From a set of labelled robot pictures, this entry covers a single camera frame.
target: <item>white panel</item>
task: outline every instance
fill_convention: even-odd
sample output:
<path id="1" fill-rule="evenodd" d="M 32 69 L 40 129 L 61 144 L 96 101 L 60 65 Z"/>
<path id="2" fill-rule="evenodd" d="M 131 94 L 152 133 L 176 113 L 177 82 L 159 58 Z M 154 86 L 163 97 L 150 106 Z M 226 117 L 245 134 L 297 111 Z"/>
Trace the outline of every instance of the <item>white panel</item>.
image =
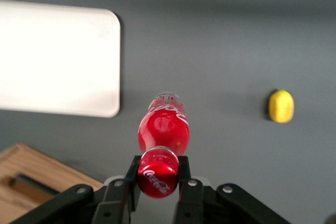
<path id="1" fill-rule="evenodd" d="M 119 84 L 114 13 L 0 1 L 0 109 L 112 117 Z"/>

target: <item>lemon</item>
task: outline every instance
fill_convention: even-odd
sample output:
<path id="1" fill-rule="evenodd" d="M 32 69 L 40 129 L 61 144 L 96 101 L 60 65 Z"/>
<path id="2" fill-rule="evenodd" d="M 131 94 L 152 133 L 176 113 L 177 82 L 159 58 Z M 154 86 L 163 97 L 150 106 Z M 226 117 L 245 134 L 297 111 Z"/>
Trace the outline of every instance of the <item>lemon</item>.
<path id="1" fill-rule="evenodd" d="M 268 113 L 277 123 L 287 123 L 294 115 L 294 99 L 286 90 L 274 92 L 268 102 Z"/>

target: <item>gray floor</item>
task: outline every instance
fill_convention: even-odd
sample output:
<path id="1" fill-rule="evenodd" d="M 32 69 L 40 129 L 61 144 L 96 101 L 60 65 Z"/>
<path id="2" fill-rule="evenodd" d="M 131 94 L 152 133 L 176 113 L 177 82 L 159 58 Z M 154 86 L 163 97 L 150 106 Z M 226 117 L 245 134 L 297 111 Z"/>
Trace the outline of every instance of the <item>gray floor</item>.
<path id="1" fill-rule="evenodd" d="M 119 16 L 121 110 L 111 119 L 0 111 L 0 149 L 23 142 L 104 181 L 140 154 L 139 122 L 172 91 L 187 109 L 193 175 L 238 184 L 291 223 L 336 212 L 335 0 L 18 1 Z M 263 115 L 281 88 L 296 103 L 284 125 Z M 177 197 L 142 196 L 132 223 L 171 223 Z"/>

